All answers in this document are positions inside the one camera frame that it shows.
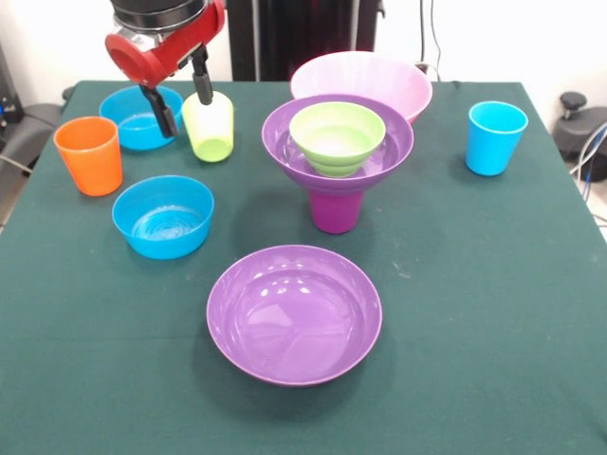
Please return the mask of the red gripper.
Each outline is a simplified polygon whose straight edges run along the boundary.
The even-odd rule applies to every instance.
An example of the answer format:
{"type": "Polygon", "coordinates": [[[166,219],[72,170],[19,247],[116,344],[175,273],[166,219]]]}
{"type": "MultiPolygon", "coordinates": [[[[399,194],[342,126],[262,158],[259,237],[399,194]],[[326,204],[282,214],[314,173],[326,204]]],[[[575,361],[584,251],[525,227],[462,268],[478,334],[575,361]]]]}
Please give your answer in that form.
{"type": "Polygon", "coordinates": [[[222,1],[114,1],[116,30],[105,38],[115,65],[148,100],[164,137],[178,129],[155,88],[187,64],[200,102],[212,103],[207,45],[225,23],[222,1]]]}

